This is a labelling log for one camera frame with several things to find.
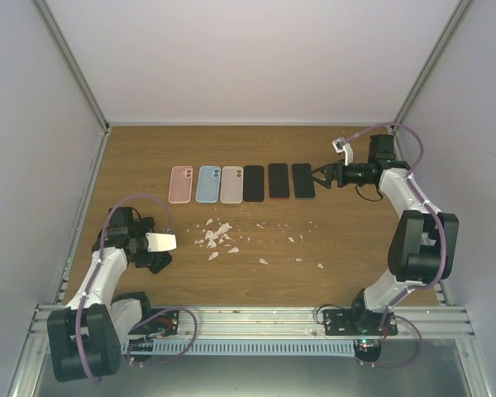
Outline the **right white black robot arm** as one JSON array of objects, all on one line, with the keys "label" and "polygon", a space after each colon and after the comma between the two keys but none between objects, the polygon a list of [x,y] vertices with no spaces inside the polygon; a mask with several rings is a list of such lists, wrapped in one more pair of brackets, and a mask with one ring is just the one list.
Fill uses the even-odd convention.
[{"label": "right white black robot arm", "polygon": [[398,215],[389,247],[388,269],[371,286],[361,290],[348,309],[328,309],[325,324],[338,332],[373,334],[389,325],[388,315],[412,292],[431,288],[450,276],[459,230],[456,215],[442,212],[418,186],[410,165],[398,160],[394,138],[373,135],[368,160],[353,160],[350,142],[341,137],[332,143],[343,160],[318,168],[329,189],[373,185]]}]

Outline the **black smartphone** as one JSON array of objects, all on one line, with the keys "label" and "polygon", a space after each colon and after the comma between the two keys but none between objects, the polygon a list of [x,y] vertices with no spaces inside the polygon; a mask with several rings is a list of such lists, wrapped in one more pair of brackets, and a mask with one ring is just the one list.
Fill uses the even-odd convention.
[{"label": "black smartphone", "polygon": [[265,199],[265,169],[262,165],[244,167],[243,199],[245,202],[263,202]]}]

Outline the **blue phone case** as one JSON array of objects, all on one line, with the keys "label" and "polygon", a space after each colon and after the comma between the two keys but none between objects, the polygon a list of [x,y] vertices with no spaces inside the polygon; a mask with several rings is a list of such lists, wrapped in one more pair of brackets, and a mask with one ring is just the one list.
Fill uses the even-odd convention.
[{"label": "blue phone case", "polygon": [[197,203],[216,203],[218,201],[222,170],[217,165],[203,165],[198,172],[195,194]]}]

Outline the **pink phone case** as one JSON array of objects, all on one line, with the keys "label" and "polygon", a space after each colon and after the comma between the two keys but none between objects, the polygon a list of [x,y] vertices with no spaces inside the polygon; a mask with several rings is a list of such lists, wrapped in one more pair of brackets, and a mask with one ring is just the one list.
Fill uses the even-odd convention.
[{"label": "pink phone case", "polygon": [[191,201],[193,186],[193,168],[175,166],[171,170],[168,200],[172,204],[185,204]]}]

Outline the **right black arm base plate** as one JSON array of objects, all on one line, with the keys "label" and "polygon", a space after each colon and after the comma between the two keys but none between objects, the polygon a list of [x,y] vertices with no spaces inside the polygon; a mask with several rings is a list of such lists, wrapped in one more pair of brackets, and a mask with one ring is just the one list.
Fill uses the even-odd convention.
[{"label": "right black arm base plate", "polygon": [[397,323],[390,321],[393,317],[388,316],[384,325],[380,326],[382,313],[365,310],[361,313],[353,309],[323,309],[322,325],[327,336],[357,336],[382,337],[384,334],[395,336],[398,334]]}]

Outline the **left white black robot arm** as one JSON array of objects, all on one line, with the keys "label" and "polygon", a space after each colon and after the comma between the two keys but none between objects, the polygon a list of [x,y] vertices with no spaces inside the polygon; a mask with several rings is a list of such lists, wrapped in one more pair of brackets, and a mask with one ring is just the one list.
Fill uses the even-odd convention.
[{"label": "left white black robot arm", "polygon": [[109,210],[82,284],[46,323],[57,381],[99,380],[118,371],[127,335],[131,330],[146,333],[154,323],[146,294],[117,297],[118,281],[129,265],[159,273],[171,263],[176,247],[172,230],[157,232],[152,217],[141,217],[133,207]]}]

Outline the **beige phone case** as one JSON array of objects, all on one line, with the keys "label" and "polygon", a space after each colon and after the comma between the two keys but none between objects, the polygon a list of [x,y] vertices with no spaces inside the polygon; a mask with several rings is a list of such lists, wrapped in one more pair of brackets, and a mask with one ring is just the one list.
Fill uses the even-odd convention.
[{"label": "beige phone case", "polygon": [[243,201],[244,170],[240,166],[224,166],[220,201],[224,204],[239,204]]}]

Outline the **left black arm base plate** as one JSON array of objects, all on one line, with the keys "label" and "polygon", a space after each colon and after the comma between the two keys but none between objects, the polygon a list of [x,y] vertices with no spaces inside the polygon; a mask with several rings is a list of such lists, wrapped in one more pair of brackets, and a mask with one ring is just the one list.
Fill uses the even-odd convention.
[{"label": "left black arm base plate", "polygon": [[143,337],[169,337],[178,333],[179,311],[169,311],[150,320],[138,328],[132,329],[129,334]]}]

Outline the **phone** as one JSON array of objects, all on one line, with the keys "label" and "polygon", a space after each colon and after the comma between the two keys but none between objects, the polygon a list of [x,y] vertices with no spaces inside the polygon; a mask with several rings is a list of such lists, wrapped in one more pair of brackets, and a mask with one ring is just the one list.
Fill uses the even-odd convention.
[{"label": "phone", "polygon": [[309,163],[292,164],[294,197],[296,199],[314,199],[316,197],[312,168]]},{"label": "phone", "polygon": [[271,163],[268,165],[269,197],[272,199],[288,199],[289,171],[285,163]]}]

